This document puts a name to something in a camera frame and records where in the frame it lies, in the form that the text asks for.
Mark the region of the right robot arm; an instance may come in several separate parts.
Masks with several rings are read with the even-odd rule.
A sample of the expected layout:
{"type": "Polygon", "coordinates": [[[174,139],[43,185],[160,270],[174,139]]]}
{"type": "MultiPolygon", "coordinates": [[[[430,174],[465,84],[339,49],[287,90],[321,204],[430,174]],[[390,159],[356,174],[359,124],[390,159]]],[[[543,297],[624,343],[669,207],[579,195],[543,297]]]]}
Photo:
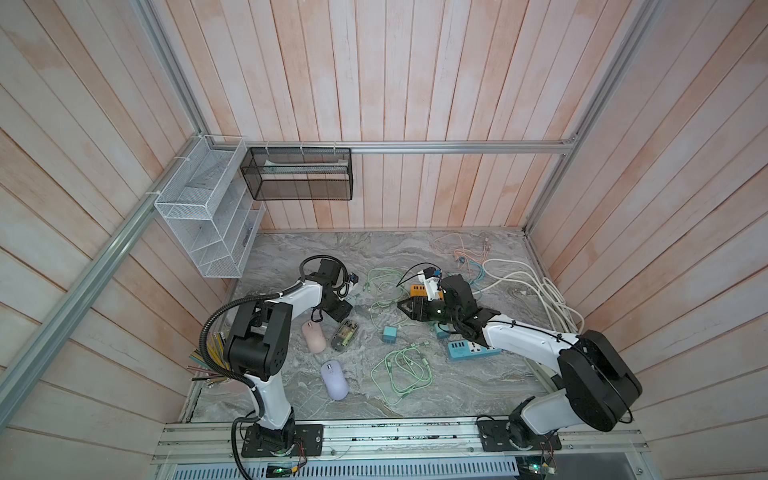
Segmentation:
{"type": "Polygon", "coordinates": [[[480,306],[459,275],[420,277],[425,292],[398,302],[413,321],[448,326],[450,333],[488,349],[508,351],[551,369],[556,391],[521,402],[505,420],[476,421],[487,451],[527,451],[560,445],[559,430],[584,424],[610,432],[633,421],[643,392],[638,378],[602,333],[561,333],[480,306]]]}

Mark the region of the blue power strip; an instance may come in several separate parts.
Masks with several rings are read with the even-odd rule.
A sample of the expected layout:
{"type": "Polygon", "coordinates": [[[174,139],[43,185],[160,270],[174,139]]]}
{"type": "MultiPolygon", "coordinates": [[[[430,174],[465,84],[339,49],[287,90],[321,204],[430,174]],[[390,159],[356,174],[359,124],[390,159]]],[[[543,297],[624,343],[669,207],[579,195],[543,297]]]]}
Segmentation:
{"type": "Polygon", "coordinates": [[[486,358],[501,353],[498,349],[484,347],[467,340],[450,341],[447,344],[447,352],[453,361],[486,358]]]}

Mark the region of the camouflage green device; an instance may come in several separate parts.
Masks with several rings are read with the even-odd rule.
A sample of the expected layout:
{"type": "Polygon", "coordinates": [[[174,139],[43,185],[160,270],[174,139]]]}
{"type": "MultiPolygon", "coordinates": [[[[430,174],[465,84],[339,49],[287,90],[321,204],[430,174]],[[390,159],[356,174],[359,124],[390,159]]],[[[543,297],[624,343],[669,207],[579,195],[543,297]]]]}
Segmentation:
{"type": "Polygon", "coordinates": [[[356,338],[359,331],[359,324],[349,318],[339,323],[331,340],[331,347],[338,352],[344,352],[348,349],[351,342],[356,338]]]}

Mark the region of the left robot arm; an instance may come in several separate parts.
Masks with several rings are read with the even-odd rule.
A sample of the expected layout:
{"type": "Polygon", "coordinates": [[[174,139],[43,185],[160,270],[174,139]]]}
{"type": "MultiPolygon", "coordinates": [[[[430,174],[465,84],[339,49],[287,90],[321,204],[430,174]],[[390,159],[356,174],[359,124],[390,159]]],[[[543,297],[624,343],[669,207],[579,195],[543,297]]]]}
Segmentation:
{"type": "Polygon", "coordinates": [[[296,431],[294,409],[287,400],[281,378],[293,320],[308,312],[340,323],[352,310],[346,301],[359,277],[338,258],[313,255],[299,264],[299,278],[288,288],[232,300],[206,321],[198,351],[216,374],[244,385],[255,413],[232,422],[231,442],[237,460],[255,456],[300,453],[322,439],[317,433],[306,441],[296,431]],[[212,357],[208,340],[216,322],[231,310],[235,319],[226,336],[224,359],[212,357]]]}

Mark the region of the teal USB charger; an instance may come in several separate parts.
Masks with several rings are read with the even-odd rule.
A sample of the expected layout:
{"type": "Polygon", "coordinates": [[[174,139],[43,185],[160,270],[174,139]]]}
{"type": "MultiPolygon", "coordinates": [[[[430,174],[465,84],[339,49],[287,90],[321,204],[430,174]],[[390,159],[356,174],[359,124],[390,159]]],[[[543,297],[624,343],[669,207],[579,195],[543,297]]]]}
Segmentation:
{"type": "Polygon", "coordinates": [[[446,339],[451,336],[451,330],[448,326],[440,323],[434,325],[434,332],[438,339],[446,339]]]}

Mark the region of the lavender wireless mouse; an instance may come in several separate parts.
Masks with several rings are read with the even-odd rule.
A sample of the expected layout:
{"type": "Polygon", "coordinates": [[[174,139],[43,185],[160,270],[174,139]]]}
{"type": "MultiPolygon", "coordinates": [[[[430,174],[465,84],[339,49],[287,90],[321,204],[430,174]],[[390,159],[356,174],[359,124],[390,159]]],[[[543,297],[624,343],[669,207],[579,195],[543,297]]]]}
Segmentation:
{"type": "Polygon", "coordinates": [[[335,359],[325,362],[320,373],[329,397],[334,401],[344,400],[349,394],[349,385],[340,362],[335,359]]]}

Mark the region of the pink mouse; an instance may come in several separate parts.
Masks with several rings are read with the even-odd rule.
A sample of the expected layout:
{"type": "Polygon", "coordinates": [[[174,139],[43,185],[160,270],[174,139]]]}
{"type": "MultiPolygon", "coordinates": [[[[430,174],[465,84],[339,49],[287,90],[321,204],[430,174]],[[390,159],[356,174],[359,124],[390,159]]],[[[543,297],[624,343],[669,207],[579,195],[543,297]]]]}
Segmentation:
{"type": "Polygon", "coordinates": [[[320,354],[327,349],[327,341],[319,322],[305,322],[301,326],[301,333],[310,353],[320,354]]]}

